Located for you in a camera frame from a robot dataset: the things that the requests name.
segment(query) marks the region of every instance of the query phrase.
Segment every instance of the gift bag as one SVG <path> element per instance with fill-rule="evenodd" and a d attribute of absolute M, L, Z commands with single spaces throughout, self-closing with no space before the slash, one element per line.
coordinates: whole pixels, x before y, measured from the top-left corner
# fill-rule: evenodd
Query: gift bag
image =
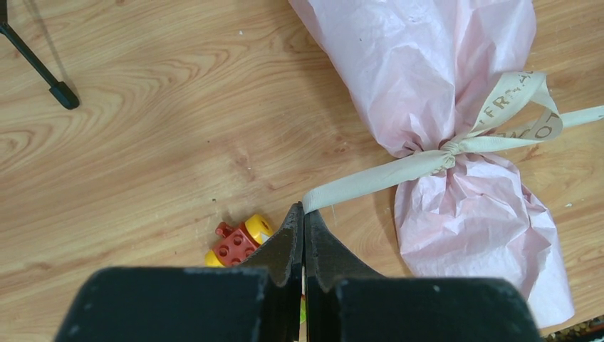
<path fill-rule="evenodd" d="M 603 117 L 559 115 L 546 76 L 523 70 L 536 30 L 531 0 L 290 0 L 329 55 L 386 165 L 311 190 L 305 211 L 398 185 L 400 254 L 416 276 L 499 277 L 537 324 L 573 314 L 556 226 L 493 152 L 554 139 Z M 529 101 L 537 120 L 497 128 Z"/>

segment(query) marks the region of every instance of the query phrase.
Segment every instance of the wooden table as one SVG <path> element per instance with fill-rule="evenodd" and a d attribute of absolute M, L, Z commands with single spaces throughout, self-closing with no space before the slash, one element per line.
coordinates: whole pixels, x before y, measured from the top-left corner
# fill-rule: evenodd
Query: wooden table
<path fill-rule="evenodd" d="M 604 2 L 535 0 L 527 69 L 562 113 L 604 102 Z M 202 265 L 222 220 L 279 225 L 312 187 L 392 158 L 285 0 L 9 1 L 10 22 L 74 85 L 67 111 L 0 39 L 0 340 L 48 341 L 111 265 Z M 552 210 L 576 315 L 604 308 L 604 122 L 509 151 Z M 394 189 L 322 211 L 362 260 L 410 275 Z"/>

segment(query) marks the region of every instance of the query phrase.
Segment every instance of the pink tissue paper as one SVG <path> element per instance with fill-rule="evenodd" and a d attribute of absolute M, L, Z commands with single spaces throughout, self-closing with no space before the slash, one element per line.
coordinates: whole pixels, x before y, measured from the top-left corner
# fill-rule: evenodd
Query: pink tissue paper
<path fill-rule="evenodd" d="M 523 70 L 531 0 L 290 0 L 329 55 L 375 139 L 395 157 L 468 131 L 505 71 Z M 498 155 L 458 155 L 399 185 L 400 254 L 416 276 L 510 281 L 539 327 L 574 314 L 549 210 Z"/>

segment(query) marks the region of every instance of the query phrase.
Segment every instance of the pink bag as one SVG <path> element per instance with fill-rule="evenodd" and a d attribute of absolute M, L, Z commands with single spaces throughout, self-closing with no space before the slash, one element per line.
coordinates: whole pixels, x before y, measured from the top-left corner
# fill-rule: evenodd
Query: pink bag
<path fill-rule="evenodd" d="M 370 132 L 398 158 L 468 132 L 500 73 L 522 70 L 536 30 L 531 0 L 290 2 Z M 398 187 L 397 235 L 411 271 L 503 277 L 527 298 L 539 327 L 569 319 L 549 210 L 498 155 L 461 154 L 454 164 Z"/>

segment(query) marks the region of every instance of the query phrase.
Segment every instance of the wood grain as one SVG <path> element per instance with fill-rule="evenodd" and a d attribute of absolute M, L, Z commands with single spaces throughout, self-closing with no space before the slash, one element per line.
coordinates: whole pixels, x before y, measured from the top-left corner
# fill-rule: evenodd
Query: wood grain
<path fill-rule="evenodd" d="M 535 0 L 527 69 L 562 112 L 602 104 L 604 2 Z M 0 39 L 0 340 L 52 339 L 110 265 L 201 265 L 214 228 L 391 160 L 285 0 L 9 1 L 11 25 L 82 106 Z M 576 302 L 604 308 L 604 123 L 504 152 L 558 224 Z M 408 276 L 393 189 L 322 211 L 361 259 Z"/>

